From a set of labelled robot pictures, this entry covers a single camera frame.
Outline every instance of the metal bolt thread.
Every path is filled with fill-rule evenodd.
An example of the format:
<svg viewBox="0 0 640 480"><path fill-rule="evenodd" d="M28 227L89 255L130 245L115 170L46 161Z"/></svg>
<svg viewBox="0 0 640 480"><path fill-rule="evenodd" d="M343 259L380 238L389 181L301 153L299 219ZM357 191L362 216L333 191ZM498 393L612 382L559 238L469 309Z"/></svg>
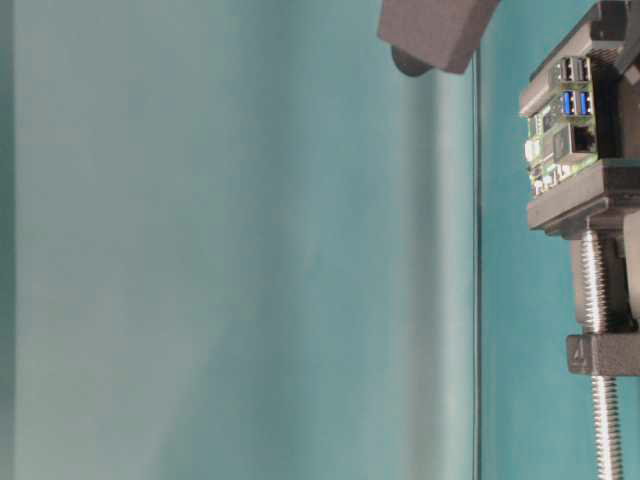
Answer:
<svg viewBox="0 0 640 480"><path fill-rule="evenodd" d="M610 329L607 311L606 276L602 245L598 234L587 230L582 236L586 333L605 333ZM614 377L591 377L593 420L596 430L598 479L622 480L622 448L618 421L618 395Z"/></svg>

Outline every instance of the electronic component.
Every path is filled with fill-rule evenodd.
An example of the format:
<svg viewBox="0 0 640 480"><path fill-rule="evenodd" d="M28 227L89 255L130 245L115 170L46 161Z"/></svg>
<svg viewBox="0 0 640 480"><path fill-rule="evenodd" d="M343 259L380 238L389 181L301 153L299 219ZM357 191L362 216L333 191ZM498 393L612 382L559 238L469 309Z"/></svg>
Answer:
<svg viewBox="0 0 640 480"><path fill-rule="evenodd" d="M525 158L531 189L541 195L598 159L591 60L567 56L545 74L539 111L528 118Z"/></svg>
<svg viewBox="0 0 640 480"><path fill-rule="evenodd" d="M543 108L551 96L558 93L558 82L592 82L594 70L600 70L600 66L611 66L624 45L625 3L597 2L586 13L576 28L531 74L529 85L520 94L520 116L530 117ZM585 64L583 59L588 59L589 63L595 61L597 65Z"/></svg>

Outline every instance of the teal backdrop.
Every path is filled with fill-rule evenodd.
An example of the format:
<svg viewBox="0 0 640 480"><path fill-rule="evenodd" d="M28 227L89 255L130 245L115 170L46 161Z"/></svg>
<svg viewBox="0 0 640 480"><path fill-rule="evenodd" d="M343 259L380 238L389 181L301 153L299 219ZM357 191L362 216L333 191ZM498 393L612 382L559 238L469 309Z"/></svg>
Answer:
<svg viewBox="0 0 640 480"><path fill-rule="evenodd" d="M588 377L567 372L569 245L527 231L518 95L593 2L503 1L481 47L482 478L596 477ZM640 384L619 381L626 478L640 476Z"/></svg>

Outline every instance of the ethernet port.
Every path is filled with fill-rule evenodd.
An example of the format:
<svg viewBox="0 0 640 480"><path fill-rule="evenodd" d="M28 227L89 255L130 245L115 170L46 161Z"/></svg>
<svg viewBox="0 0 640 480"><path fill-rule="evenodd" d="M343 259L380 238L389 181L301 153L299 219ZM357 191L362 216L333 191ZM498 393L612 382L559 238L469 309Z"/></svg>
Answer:
<svg viewBox="0 0 640 480"><path fill-rule="evenodd" d="M573 140L576 152L591 152L596 139L587 127L574 127Z"/></svg>

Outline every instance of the teal wall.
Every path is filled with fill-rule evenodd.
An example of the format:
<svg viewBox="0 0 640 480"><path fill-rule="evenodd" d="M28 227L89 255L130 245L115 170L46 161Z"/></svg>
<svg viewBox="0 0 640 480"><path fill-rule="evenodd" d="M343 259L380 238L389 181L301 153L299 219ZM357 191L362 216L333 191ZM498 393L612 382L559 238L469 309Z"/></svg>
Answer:
<svg viewBox="0 0 640 480"><path fill-rule="evenodd" d="M469 478L472 81L379 4L2 2L2 478Z"/></svg>
<svg viewBox="0 0 640 480"><path fill-rule="evenodd" d="M567 372L578 333L569 245L527 231L528 76L593 2L502 2L482 44L482 473L485 479L595 478L591 384ZM638 478L640 384L620 382L627 478Z"/></svg>

